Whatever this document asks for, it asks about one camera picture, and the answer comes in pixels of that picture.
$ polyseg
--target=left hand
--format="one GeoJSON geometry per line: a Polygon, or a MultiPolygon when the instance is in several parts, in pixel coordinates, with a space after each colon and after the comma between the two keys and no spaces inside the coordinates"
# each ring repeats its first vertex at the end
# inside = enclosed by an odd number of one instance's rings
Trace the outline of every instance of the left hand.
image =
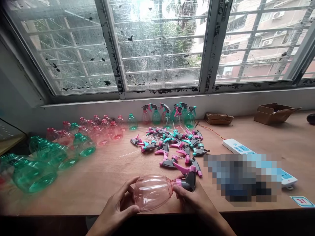
{"type": "Polygon", "coordinates": [[[134,193],[134,189],[130,185],[134,184],[138,179],[139,176],[128,180],[120,190],[108,199],[106,206],[87,233],[87,236],[111,235],[127,218],[140,212],[139,207],[134,205],[133,201],[130,201],[134,193]]]}

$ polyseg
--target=electrical cable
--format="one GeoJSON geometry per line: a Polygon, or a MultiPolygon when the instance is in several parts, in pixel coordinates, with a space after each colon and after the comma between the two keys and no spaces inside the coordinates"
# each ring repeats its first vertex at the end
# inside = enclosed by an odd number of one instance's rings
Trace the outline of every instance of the electrical cable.
{"type": "Polygon", "coordinates": [[[28,138],[28,135],[27,135],[24,131],[22,131],[21,129],[19,129],[18,127],[16,127],[16,126],[10,124],[9,122],[7,122],[7,121],[5,121],[4,119],[2,119],[1,117],[0,117],[0,120],[2,120],[3,122],[7,123],[7,124],[10,125],[10,126],[12,126],[13,128],[16,128],[18,131],[20,131],[20,132],[22,132],[23,134],[25,134],[26,138],[28,138]]]}
{"type": "Polygon", "coordinates": [[[218,135],[221,139],[225,140],[225,138],[223,138],[221,135],[219,135],[218,133],[216,133],[214,130],[210,129],[210,128],[207,127],[207,126],[202,126],[202,125],[200,125],[200,124],[199,124],[199,121],[198,121],[198,123],[197,123],[197,122],[195,122],[195,123],[196,123],[196,126],[195,126],[195,127],[197,127],[197,125],[199,125],[199,126],[201,126],[201,127],[203,127],[203,128],[207,128],[207,129],[211,130],[212,132],[214,132],[216,135],[218,135]]]}

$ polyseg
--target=power strip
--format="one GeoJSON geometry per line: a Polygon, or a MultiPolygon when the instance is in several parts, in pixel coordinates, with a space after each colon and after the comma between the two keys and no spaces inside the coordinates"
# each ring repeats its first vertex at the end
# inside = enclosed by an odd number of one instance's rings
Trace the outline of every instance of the power strip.
{"type": "MultiPolygon", "coordinates": [[[[234,154],[256,154],[251,149],[239,143],[235,139],[223,140],[222,144],[234,154]]],[[[298,181],[297,178],[293,177],[284,170],[281,170],[282,187],[286,187],[287,189],[292,190],[293,189],[292,184],[295,184],[297,181],[298,181]]]]}

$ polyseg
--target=small cardboard box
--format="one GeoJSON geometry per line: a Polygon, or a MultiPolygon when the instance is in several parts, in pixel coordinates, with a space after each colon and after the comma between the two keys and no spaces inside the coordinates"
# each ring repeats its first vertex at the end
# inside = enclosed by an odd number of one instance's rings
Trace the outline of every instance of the small cardboard box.
{"type": "Polygon", "coordinates": [[[293,112],[299,109],[301,108],[293,108],[277,103],[260,105],[255,113],[254,121],[265,125],[283,123],[293,112]]]}
{"type": "Polygon", "coordinates": [[[234,116],[207,112],[204,119],[211,125],[229,125],[234,116]]]}

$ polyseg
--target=pixelated area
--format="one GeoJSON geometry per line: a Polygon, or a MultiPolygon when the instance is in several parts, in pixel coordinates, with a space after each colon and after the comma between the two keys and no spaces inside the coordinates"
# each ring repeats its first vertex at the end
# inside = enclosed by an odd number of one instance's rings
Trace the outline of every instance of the pixelated area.
{"type": "Polygon", "coordinates": [[[221,196],[236,207],[276,202],[281,195],[281,157],[266,154],[205,155],[204,167],[221,196]]]}

